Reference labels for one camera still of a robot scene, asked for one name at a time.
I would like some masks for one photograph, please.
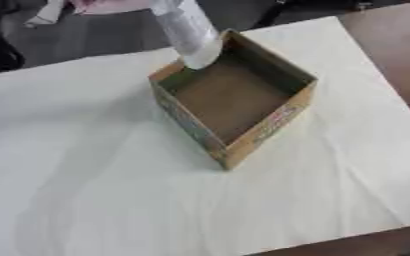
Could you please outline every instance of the cardboard box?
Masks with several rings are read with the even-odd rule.
[[[231,169],[306,108],[316,78],[235,31],[222,38],[212,65],[178,60],[150,80],[159,105]]]

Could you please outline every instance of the brown table surface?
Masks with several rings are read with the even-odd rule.
[[[410,227],[252,256],[410,256]]]
[[[339,17],[364,52],[410,106],[410,4]],[[410,229],[303,245],[259,256],[400,256],[410,252]]]
[[[410,4],[339,19],[410,107]]]

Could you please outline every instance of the white sheet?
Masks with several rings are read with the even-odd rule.
[[[171,49],[0,75],[0,256],[242,255],[410,225],[410,110],[336,18],[249,32],[320,77],[222,172],[155,105]]]

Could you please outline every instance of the plastic bottle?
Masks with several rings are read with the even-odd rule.
[[[187,67],[201,69],[219,57],[222,40],[195,0],[155,0],[151,9]]]

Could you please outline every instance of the floor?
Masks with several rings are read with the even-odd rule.
[[[23,10],[5,19],[5,33],[26,58],[26,67],[35,67],[86,56],[153,50],[168,42],[149,11],[106,16],[65,15],[56,25],[35,29],[23,22],[31,17],[44,0],[19,0]],[[274,0],[198,0],[210,20],[219,29],[250,29]],[[337,15],[350,11],[341,0],[326,4],[294,7],[275,19],[274,24]],[[399,4],[407,0],[376,0],[375,7]]]

